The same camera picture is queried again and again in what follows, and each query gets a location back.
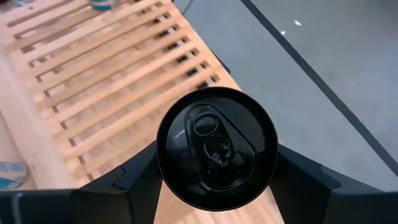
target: wooden slat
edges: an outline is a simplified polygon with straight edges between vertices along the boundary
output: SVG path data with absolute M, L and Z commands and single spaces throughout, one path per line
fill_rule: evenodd
M 255 201 L 249 203 L 244 207 L 244 210 L 240 211 L 245 212 L 247 215 L 249 215 L 251 221 L 253 224 L 256 223 L 268 223 L 269 216 L 268 214 L 264 211 L 264 208 L 260 207 L 261 203 L 259 202 L 258 199 Z
M 262 206 L 268 212 L 270 216 L 268 220 L 272 220 L 275 224 L 284 223 L 270 187 L 267 187 L 265 189 L 265 191 L 259 196 L 258 200 L 261 202 Z
M 182 33 L 177 32 L 175 34 L 172 34 L 172 35 L 170 35 L 170 36 L 158 41 L 152 47 L 155 48 L 155 49 L 159 49 L 162 46 L 166 46 L 169 43 L 175 41 L 176 39 L 181 38 L 183 35 L 185 35 L 183 32 Z M 79 111 L 82 111 L 82 110 L 86 109 L 87 107 L 95 104 L 99 100 L 102 100 L 106 96 L 108 96 L 110 94 L 113 94 L 113 93 L 119 91 L 120 89 L 124 88 L 129 83 L 133 82 L 134 80 L 137 80 L 138 78 L 142 77 L 143 75 L 148 74 L 148 73 L 154 71 L 155 69 L 159 68 L 163 64 L 165 64 L 168 61 L 172 60 L 175 57 L 174 54 L 179 54 L 180 51 L 181 51 L 180 49 L 172 50 L 171 52 L 166 54 L 166 57 L 161 57 L 161 58 L 159 58 L 157 60 L 154 60 L 153 62 L 149 63 L 148 65 L 145 65 L 142 68 L 136 70 L 135 73 L 134 73 L 134 76 L 124 77 L 123 79 L 118 80 L 118 81 L 110 84 L 110 86 L 107 86 L 105 89 L 100 90 L 100 91 L 98 91 L 98 92 L 96 92 L 96 93 L 94 93 L 94 94 L 92 94 L 90 96 L 87 96 L 86 98 L 82 99 L 78 103 L 76 103 L 76 104 L 66 108 L 65 110 L 57 113 L 54 117 L 49 118 L 49 120 L 47 122 L 49 124 L 51 124 L 51 123 L 59 123 L 59 122 L 65 121 L 66 119 L 70 118 L 74 114 L 77 114 Z M 123 68 L 127 67 L 128 65 L 130 65 L 131 62 L 135 62 L 135 61 L 136 61 L 136 58 L 129 57 L 126 60 L 123 60 L 123 61 L 119 62 L 114 67 L 110 67 L 109 69 L 107 69 L 107 70 L 105 70 L 103 72 L 106 73 L 106 74 L 108 74 L 108 73 L 116 73 L 119 70 L 122 70 Z
M 268 211 L 267 207 L 263 206 L 263 204 L 259 200 L 255 204 L 255 206 L 257 207 L 257 209 L 259 211 L 261 211 L 260 215 L 264 220 L 266 220 L 266 222 L 265 222 L 266 224 L 283 224 L 283 221 L 276 222 L 274 220 L 274 218 L 272 217 L 272 212 Z
M 130 7 L 122 8 L 121 10 L 116 11 L 116 12 L 113 12 L 113 11 L 104 12 L 104 15 L 107 15 L 104 19 L 87 24 L 86 26 L 81 27 L 80 29 L 78 29 L 74 32 L 71 32 L 67 35 L 64 35 L 63 37 L 60 37 L 59 39 L 57 39 L 51 43 L 48 43 L 44 46 L 41 46 L 40 48 L 38 48 L 36 50 L 28 52 L 21 57 L 21 60 L 24 62 L 31 62 L 45 54 L 49 54 L 50 52 L 53 52 L 54 50 L 59 49 L 60 47 L 68 45 L 68 44 L 72 43 L 73 41 L 76 41 L 86 35 L 92 34 L 93 32 L 96 32 L 99 29 L 110 26 L 111 24 L 114 24 L 118 20 L 120 20 L 134 12 L 141 11 L 141 10 L 145 9 L 146 7 L 149 7 L 153 4 L 155 4 L 156 2 L 159 2 L 159 0 L 145 0 L 145 1 L 140 1 L 138 3 L 135 3 Z
M 13 52 L 12 54 L 21 54 L 21 53 L 22 53 L 22 51 L 19 50 L 19 51 Z M 37 61 L 34 61 L 34 62 L 33 62 L 33 65 L 34 65 L 34 66 L 38 66 L 39 64 L 44 63 L 44 62 L 45 62 L 46 60 L 48 60 L 48 59 L 50 59 L 50 56 L 46 56 L 45 60 L 42 60 L 42 61 L 38 61 L 38 60 L 37 60 Z M 55 75 L 55 73 L 54 73 L 54 72 L 49 72 L 47 75 Z M 66 86 L 65 86 L 65 85 L 59 85 L 57 88 L 62 89 L 62 88 L 66 88 Z M 47 95 L 43 93 L 43 94 L 39 95 L 39 97 L 40 97 L 40 98 L 45 98 L 45 97 L 47 97 Z M 64 104 L 58 106 L 58 108 L 63 108 L 63 107 L 65 107 Z M 47 113 L 47 114 L 54 114 L 54 113 L 55 113 L 55 110 L 54 110 L 54 108 L 50 108 L 49 110 L 46 111 L 46 113 Z M 62 125 L 58 125 L 58 126 L 57 126 L 57 131 L 61 131 L 62 129 L 63 129 Z M 76 159 L 72 159 L 72 160 L 70 160 L 70 161 L 68 161 L 68 162 L 66 163 L 66 167 L 69 169 L 71 166 L 72 166 L 72 167 L 73 167 L 73 166 L 78 166 L 81 162 L 84 162 L 85 160 L 87 160 L 87 158 L 88 158 L 88 155 L 84 155 L 83 157 L 79 157 L 79 158 L 76 158 Z M 87 184 L 89 181 L 90 181 L 90 180 L 89 180 L 87 177 L 85 177 L 85 178 L 81 178 L 81 179 L 78 181 L 77 184 L 78 184 L 78 185 L 84 185 L 84 184 Z
M 227 211 L 226 213 L 229 215 L 229 217 L 231 217 L 232 223 L 234 223 L 234 224 L 245 224 L 242 221 L 241 217 L 239 217 L 238 213 L 235 210 Z
M 195 211 L 192 211 L 189 215 L 187 215 L 183 221 L 185 224 L 200 224 L 198 218 L 195 216 Z
M 9 46 L 7 46 L 8 51 L 21 49 L 28 45 L 36 44 L 48 37 L 58 34 L 61 31 L 69 29 L 81 22 L 84 22 L 84 21 L 91 19 L 95 16 L 98 16 L 101 13 L 102 13 L 101 11 L 96 11 L 94 9 L 88 9 L 88 10 L 78 12 L 77 14 L 75 14 L 71 17 L 65 18 L 64 20 L 62 20 L 56 24 L 52 24 L 50 26 L 44 27 L 43 29 L 40 30 L 40 32 L 36 32 L 26 38 L 19 39 L 19 40 L 13 42 Z
M 264 221 L 258 216 L 257 211 L 256 210 L 249 211 L 247 206 L 243 206 L 241 208 L 236 209 L 236 212 L 238 213 L 242 222 L 245 224 L 264 223 Z
M 194 211 L 193 207 L 177 198 L 165 184 L 162 185 L 156 211 L 155 223 L 174 224 L 175 222 L 188 216 L 192 211 Z
M 145 14 L 142 17 L 132 21 L 131 23 L 128 23 L 128 24 L 125 24 L 124 26 L 118 27 L 117 29 L 113 30 L 112 32 L 108 32 L 104 35 L 101 35 L 101 36 L 97 37 L 96 39 L 90 40 L 86 44 L 82 44 L 81 47 L 79 47 L 79 48 L 76 48 L 74 50 L 69 50 L 68 52 L 65 52 L 64 54 L 59 55 L 58 57 L 43 64 L 42 66 L 33 68 L 29 73 L 25 74 L 25 77 L 37 77 L 39 75 L 42 75 L 45 72 L 48 72 L 49 70 L 51 70 L 63 63 L 67 63 L 70 60 L 72 60 L 78 56 L 81 56 L 82 54 L 84 54 L 90 50 L 93 50 L 94 48 L 96 48 L 102 44 L 105 44 L 105 43 L 119 37 L 120 35 L 123 35 L 123 34 L 129 32 L 132 29 L 149 22 L 150 20 L 156 19 L 156 17 L 159 17 L 160 15 L 169 11 L 171 7 L 172 7 L 172 3 L 162 6 L 158 10 L 150 12 L 148 14 Z
M 212 212 L 211 216 L 214 218 L 217 224 L 233 224 L 229 215 L 226 212 Z
M 35 92 L 43 92 L 43 91 L 49 90 L 49 89 L 55 87 L 56 85 L 61 84 L 62 82 L 65 82 L 65 81 L 73 78 L 74 76 L 78 75 L 79 73 L 84 72 L 84 71 L 90 69 L 91 67 L 94 67 L 95 65 L 105 61 L 106 59 L 109 59 L 109 58 L 115 56 L 116 54 L 122 52 L 123 50 L 126 50 L 126 49 L 132 47 L 133 45 L 136 45 L 139 42 L 158 34 L 162 30 L 164 30 L 165 27 L 170 27 L 170 26 L 174 25 L 177 21 L 176 19 L 177 18 L 171 19 L 171 20 L 165 22 L 164 24 L 156 24 L 156 25 L 152 26 L 151 29 L 148 29 L 145 32 L 140 32 L 136 35 L 132 35 L 128 39 L 114 44 L 110 49 L 104 49 L 101 52 L 97 52 L 96 55 L 80 62 L 78 65 L 76 65 L 68 70 L 65 70 L 64 72 L 57 75 L 56 77 L 53 77 L 50 80 L 46 80 L 42 83 L 39 83 L 37 86 L 35 86 L 33 88 L 32 92 L 35 93 Z M 135 55 L 134 57 L 132 57 L 133 61 L 129 62 L 129 64 L 134 63 L 135 61 L 139 60 L 140 58 L 146 57 L 147 55 L 153 53 L 154 50 L 159 50 L 161 47 L 158 47 L 156 49 L 153 48 L 153 46 L 150 47 L 150 49 L 153 49 L 152 51 L 147 50 L 146 54 Z M 45 107 L 47 107 L 47 105 L 53 106 L 53 105 L 57 104 L 57 102 L 50 103 L 51 101 L 54 101 L 54 100 L 49 99 L 49 102 L 44 103 L 43 106 L 42 106 L 42 104 L 39 104 L 39 108 L 45 108 Z
M 162 66 L 162 63 L 156 64 L 156 62 L 162 62 L 162 60 L 165 60 L 164 63 L 167 63 L 169 60 L 176 59 L 179 55 L 182 55 L 184 52 L 186 52 L 186 49 L 191 49 L 192 46 L 187 45 L 186 48 L 182 48 L 180 51 L 173 51 L 174 54 L 170 54 L 170 58 L 167 57 L 162 57 L 161 60 L 155 61 L 154 63 L 150 63 L 146 65 L 145 67 L 142 67 L 134 72 L 132 75 L 128 75 L 126 77 L 123 77 L 122 79 L 113 82 L 109 86 L 107 86 L 104 90 L 101 90 L 100 92 L 96 93 L 92 97 L 84 99 L 83 102 L 86 106 L 88 103 L 92 104 L 95 103 L 96 101 L 101 100 L 103 97 L 108 96 L 125 86 L 128 86 L 132 82 L 140 79 L 144 75 L 147 75 L 148 73 L 152 72 L 153 70 L 159 68 Z M 107 110 L 107 111 L 102 111 L 101 114 L 98 114 L 97 116 L 93 116 L 90 119 L 86 119 L 84 123 L 80 123 L 76 126 L 70 127 L 67 130 L 64 130 L 61 134 L 56 136 L 57 141 L 64 141 L 67 139 L 70 139 L 74 136 L 76 136 L 78 133 L 86 130 L 87 128 L 91 127 L 92 125 L 98 123 L 102 119 L 105 119 L 108 116 L 111 116 L 113 113 L 117 112 L 121 108 L 127 106 L 128 104 L 132 103 L 133 101 L 139 99 L 140 97 L 143 97 L 145 94 L 150 93 L 150 91 L 156 89 L 157 87 L 163 85 L 164 83 L 170 81 L 171 79 L 181 75 L 183 72 L 188 71 L 190 68 L 193 66 L 199 64 L 200 62 L 204 61 L 203 55 L 199 55 L 198 58 L 194 60 L 190 60 L 188 62 L 183 63 L 182 65 L 179 65 L 175 67 L 174 69 L 166 72 L 165 74 L 162 74 L 156 82 L 149 83 L 145 86 L 145 88 L 141 92 L 136 92 L 135 94 L 131 96 L 127 96 L 125 98 L 122 98 L 118 101 L 115 101 L 113 106 Z M 81 111 L 84 108 L 81 108 L 82 105 L 79 105 L 79 111 Z
M 0 15 L 0 21 L 6 23 L 8 26 L 14 26 L 20 22 L 33 18 L 37 15 L 43 14 L 56 7 L 66 4 L 65 0 L 41 0 L 34 1 L 23 7 L 15 8 L 9 12 Z
M 182 48 L 181 51 L 183 51 L 184 49 L 191 50 L 191 49 L 193 49 L 193 48 L 194 48 L 193 45 L 187 45 L 186 47 Z M 145 51 L 143 51 L 143 52 L 141 52 L 141 53 L 146 54 L 149 50 L 145 50 Z M 137 59 L 140 58 L 139 56 L 141 56 L 140 52 L 138 52 L 137 55 L 132 55 L 131 58 L 134 58 L 134 59 L 137 60 Z M 111 68 L 109 68 L 108 70 L 105 70 L 105 71 L 101 72 L 101 73 L 98 74 L 98 75 L 91 76 L 91 77 L 87 78 L 86 80 L 83 80 L 83 81 L 80 82 L 79 84 L 75 85 L 75 86 L 73 87 L 73 89 L 65 90 L 65 91 L 60 92 L 59 94 L 57 94 L 57 95 L 55 95 L 55 96 L 50 97 L 50 98 L 48 99 L 48 104 L 46 105 L 46 107 L 47 107 L 47 106 L 52 106 L 52 105 L 57 105 L 57 104 L 59 104 L 60 102 L 62 102 L 63 100 L 66 100 L 67 98 L 70 98 L 70 97 L 72 97 L 72 96 L 74 96 L 74 95 L 76 95 L 76 94 L 79 94 L 80 92 L 84 91 L 85 89 L 89 88 L 90 86 L 93 86 L 93 85 L 99 83 L 100 81 L 104 80 L 105 78 L 109 77 L 110 75 L 112 75 L 112 74 L 114 73 L 114 71 L 115 71 L 115 67 L 111 67 Z M 138 78 L 140 78 L 140 77 L 142 77 L 142 76 L 144 76 L 144 75 L 145 75 L 145 73 L 143 73 L 143 72 L 134 73 L 134 76 L 132 76 L 131 78 L 125 78 L 125 79 L 124 79 L 125 82 L 124 82 L 123 85 L 126 86 L 126 85 L 128 85 L 129 83 L 131 83 L 131 82 L 137 80 Z
M 156 99 L 148 102 L 147 104 L 141 106 L 138 110 L 135 110 L 134 113 L 130 113 L 127 116 L 121 118 L 120 120 L 116 121 L 115 123 L 109 125 L 108 127 L 102 129 L 100 132 L 96 133 L 95 135 L 89 137 L 78 146 L 71 148 L 70 150 L 66 150 L 65 148 L 62 149 L 62 154 L 65 159 L 71 159 L 76 156 L 82 155 L 83 153 L 89 151 L 92 147 L 95 147 L 99 143 L 103 142 L 105 139 L 113 136 L 115 133 L 123 130 L 131 123 L 137 121 L 138 119 L 142 118 L 146 113 L 150 113 L 154 109 L 158 108 L 160 105 L 165 103 L 167 99 L 175 98 L 178 96 L 182 96 L 183 94 L 187 93 L 191 87 L 198 85 L 203 81 L 204 78 L 210 77 L 216 73 L 220 67 L 218 68 L 209 68 L 205 71 L 196 74 L 190 77 L 188 80 L 181 82 L 178 86 L 175 86 L 165 93 L 159 95 Z
M 214 54 L 206 46 L 206 44 L 204 43 L 204 41 L 202 41 L 202 39 L 199 37 L 198 34 L 194 33 L 192 38 L 198 39 L 197 49 L 199 51 L 201 51 L 201 52 L 210 52 L 209 57 L 207 58 L 207 61 L 209 62 L 209 64 L 211 64 L 211 65 L 220 64 L 218 59 L 214 56 Z M 241 90 L 240 87 L 238 86 L 238 84 L 236 84 L 236 82 L 233 80 L 231 75 L 229 75 L 229 73 L 226 70 L 220 71 L 220 73 L 217 74 L 217 75 L 220 78 L 220 82 L 217 84 L 217 86 L 226 86 L 226 87 L 234 88 L 236 90 Z
M 6 55 L 2 47 L 0 55 Z M 40 189 L 74 188 L 31 97 L 7 57 L 0 60 L 0 108 L 17 148 Z
M 28 21 L 21 22 L 20 24 L 13 26 L 9 29 L 11 35 L 18 36 L 34 30 L 42 25 L 48 24 L 56 19 L 59 19 L 69 13 L 76 12 L 84 7 L 88 6 L 87 0 L 75 0 L 62 7 L 58 7 L 49 12 L 43 13 L 37 17 L 29 19 Z
M 109 160 L 119 156 L 126 150 L 132 148 L 133 146 L 139 144 L 143 139 L 147 138 L 153 138 L 155 139 L 156 135 L 156 130 L 159 127 L 160 120 L 162 118 L 158 118 L 155 120 L 152 124 L 149 126 L 146 126 L 145 129 L 142 131 L 138 132 L 136 135 L 134 135 L 133 138 L 129 138 L 126 141 L 123 141 L 114 147 L 110 148 L 107 150 L 106 153 L 102 153 L 99 156 L 96 156 L 92 161 L 89 161 L 88 163 L 77 167 L 75 170 L 72 171 L 74 175 L 76 175 L 77 178 L 81 178 L 90 172 L 93 172 L 94 170 L 98 169 L 101 167 L 103 164 L 107 163 Z
M 201 223 L 216 224 L 213 217 L 211 217 L 210 212 L 196 209 L 195 213 Z
M 0 110 L 0 161 L 9 162 L 22 162 L 22 157 L 15 144 L 15 140 L 12 137 L 8 128 L 7 122 Z M 18 190 L 33 190 L 36 189 L 36 185 L 33 179 L 33 175 L 28 172 L 27 178 L 24 183 L 18 187 Z

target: black cable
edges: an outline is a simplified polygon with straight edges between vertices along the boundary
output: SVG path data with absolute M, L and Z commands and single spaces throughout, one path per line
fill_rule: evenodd
M 190 2 L 188 3 L 188 5 L 187 5 L 186 8 L 184 9 L 184 11 L 182 11 L 182 14 L 183 14 L 183 15 L 188 11 L 188 9 L 189 9 L 189 7 L 191 7 L 192 3 L 193 3 L 193 0 L 190 0 Z

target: black holder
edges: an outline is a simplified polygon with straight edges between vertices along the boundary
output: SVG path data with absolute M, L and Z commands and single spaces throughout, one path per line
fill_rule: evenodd
M 153 142 L 80 189 L 0 192 L 0 221 L 152 224 L 161 185 Z M 398 192 L 382 192 L 282 145 L 271 189 L 286 224 L 398 223 Z

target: black can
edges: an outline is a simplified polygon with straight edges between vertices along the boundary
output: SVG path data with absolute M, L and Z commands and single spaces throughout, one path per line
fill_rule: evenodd
M 164 116 L 157 158 L 165 183 L 181 200 L 209 211 L 241 207 L 268 186 L 278 138 L 266 111 L 225 87 L 193 91 Z

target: wooden slatted bench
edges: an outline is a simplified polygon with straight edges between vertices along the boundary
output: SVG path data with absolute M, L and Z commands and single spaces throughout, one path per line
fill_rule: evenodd
M 38 189 L 80 187 L 120 165 L 190 91 L 239 89 L 170 0 L 106 12 L 36 1 L 0 26 L 0 110 Z M 164 187 L 157 222 L 192 210 Z

